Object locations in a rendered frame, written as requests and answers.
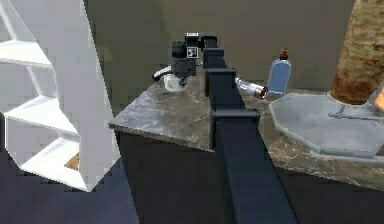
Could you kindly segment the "silver cylinder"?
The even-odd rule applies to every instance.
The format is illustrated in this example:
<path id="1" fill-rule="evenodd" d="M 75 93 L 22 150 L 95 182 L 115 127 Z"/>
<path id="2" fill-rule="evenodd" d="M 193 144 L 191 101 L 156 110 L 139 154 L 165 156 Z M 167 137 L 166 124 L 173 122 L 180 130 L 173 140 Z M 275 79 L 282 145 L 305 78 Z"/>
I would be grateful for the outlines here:
<path id="1" fill-rule="evenodd" d="M 240 89 L 246 91 L 248 94 L 251 94 L 258 99 L 264 99 L 268 93 L 267 86 L 251 83 L 238 77 L 235 78 L 235 83 Z"/>

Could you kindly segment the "rusty brown column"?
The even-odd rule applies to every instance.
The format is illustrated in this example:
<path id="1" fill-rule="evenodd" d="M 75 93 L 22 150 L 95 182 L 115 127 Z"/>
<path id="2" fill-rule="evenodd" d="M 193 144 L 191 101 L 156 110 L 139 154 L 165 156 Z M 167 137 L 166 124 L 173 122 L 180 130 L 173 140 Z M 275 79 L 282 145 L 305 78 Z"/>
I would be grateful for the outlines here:
<path id="1" fill-rule="evenodd" d="M 384 0 L 355 0 L 330 95 L 365 104 L 384 79 Z"/>

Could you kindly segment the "white mug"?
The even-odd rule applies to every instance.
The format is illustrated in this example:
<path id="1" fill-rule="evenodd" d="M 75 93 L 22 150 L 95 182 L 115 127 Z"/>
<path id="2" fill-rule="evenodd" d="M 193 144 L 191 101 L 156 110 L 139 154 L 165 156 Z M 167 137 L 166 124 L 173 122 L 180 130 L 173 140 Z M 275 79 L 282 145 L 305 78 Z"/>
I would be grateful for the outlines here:
<path id="1" fill-rule="evenodd" d="M 181 78 L 174 76 L 173 74 L 164 76 L 164 87 L 169 92 L 180 92 L 185 88 L 182 88 L 179 84 Z"/>

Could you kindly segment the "white shelf unit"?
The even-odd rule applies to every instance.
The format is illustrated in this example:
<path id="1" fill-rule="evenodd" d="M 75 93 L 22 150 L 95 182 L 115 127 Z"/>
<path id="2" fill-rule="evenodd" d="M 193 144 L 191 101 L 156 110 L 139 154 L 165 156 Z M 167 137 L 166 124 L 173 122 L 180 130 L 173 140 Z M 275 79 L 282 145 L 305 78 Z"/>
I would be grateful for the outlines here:
<path id="1" fill-rule="evenodd" d="M 85 0 L 0 0 L 0 113 L 23 171 L 90 192 L 117 162 Z"/>

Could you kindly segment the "brown object on shelf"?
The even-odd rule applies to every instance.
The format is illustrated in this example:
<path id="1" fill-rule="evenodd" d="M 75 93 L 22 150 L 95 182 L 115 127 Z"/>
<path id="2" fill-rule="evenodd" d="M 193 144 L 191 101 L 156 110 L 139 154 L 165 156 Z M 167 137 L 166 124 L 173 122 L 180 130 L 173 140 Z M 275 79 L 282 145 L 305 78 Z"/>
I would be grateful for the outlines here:
<path id="1" fill-rule="evenodd" d="M 77 170 L 79 168 L 79 154 L 74 155 L 64 166 L 72 170 Z"/>

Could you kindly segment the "blue soap bottle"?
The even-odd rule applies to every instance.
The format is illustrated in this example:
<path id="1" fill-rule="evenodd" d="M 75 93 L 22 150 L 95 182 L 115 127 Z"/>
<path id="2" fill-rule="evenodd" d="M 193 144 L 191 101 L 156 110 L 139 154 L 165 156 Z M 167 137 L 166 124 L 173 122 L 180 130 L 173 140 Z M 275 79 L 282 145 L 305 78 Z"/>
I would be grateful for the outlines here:
<path id="1" fill-rule="evenodd" d="M 283 48 L 278 59 L 272 62 L 268 89 L 271 93 L 284 94 L 291 73 L 291 63 L 288 60 L 288 49 Z"/>

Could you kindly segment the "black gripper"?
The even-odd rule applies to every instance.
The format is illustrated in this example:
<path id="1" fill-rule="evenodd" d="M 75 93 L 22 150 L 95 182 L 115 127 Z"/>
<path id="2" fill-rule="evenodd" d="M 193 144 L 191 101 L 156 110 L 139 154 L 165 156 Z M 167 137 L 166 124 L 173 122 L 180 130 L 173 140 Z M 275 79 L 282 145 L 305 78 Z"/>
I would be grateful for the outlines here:
<path id="1" fill-rule="evenodd" d="M 188 47 L 184 41 L 172 43 L 172 63 L 152 75 L 152 79 L 159 81 L 163 76 L 174 74 L 181 78 L 179 84 L 185 88 L 190 76 L 196 75 L 197 48 Z"/>

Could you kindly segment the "grey sink basin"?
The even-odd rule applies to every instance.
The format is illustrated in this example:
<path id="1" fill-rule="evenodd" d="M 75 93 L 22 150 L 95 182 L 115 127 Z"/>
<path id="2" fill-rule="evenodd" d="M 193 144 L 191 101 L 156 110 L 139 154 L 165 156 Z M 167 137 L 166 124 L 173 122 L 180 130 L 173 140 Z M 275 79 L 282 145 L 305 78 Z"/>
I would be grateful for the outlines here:
<path id="1" fill-rule="evenodd" d="M 341 104 L 329 94 L 289 93 L 269 109 L 275 128 L 315 157 L 384 164 L 384 122 L 329 117 Z"/>

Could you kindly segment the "grey faucet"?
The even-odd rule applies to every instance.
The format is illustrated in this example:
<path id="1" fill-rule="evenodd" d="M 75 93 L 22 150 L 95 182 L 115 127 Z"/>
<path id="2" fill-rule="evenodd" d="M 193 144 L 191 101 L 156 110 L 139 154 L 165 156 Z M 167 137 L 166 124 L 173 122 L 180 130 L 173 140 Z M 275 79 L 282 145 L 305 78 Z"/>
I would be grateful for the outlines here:
<path id="1" fill-rule="evenodd" d="M 329 117 L 336 119 L 372 120 L 384 122 L 384 115 L 375 111 L 372 104 L 363 105 L 341 104 L 335 113 L 329 113 Z"/>

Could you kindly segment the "dark cabinet with marble top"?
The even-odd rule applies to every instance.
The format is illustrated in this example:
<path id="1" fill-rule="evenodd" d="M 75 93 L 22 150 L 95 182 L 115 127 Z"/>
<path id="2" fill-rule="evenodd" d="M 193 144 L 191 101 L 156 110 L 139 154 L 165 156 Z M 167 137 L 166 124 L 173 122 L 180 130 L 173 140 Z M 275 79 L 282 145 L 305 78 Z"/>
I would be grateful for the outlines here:
<path id="1" fill-rule="evenodd" d="M 201 78 L 181 93 L 153 84 L 113 120 L 139 224 L 227 224 L 207 103 Z M 315 159 L 256 106 L 299 224 L 384 224 L 384 165 Z"/>

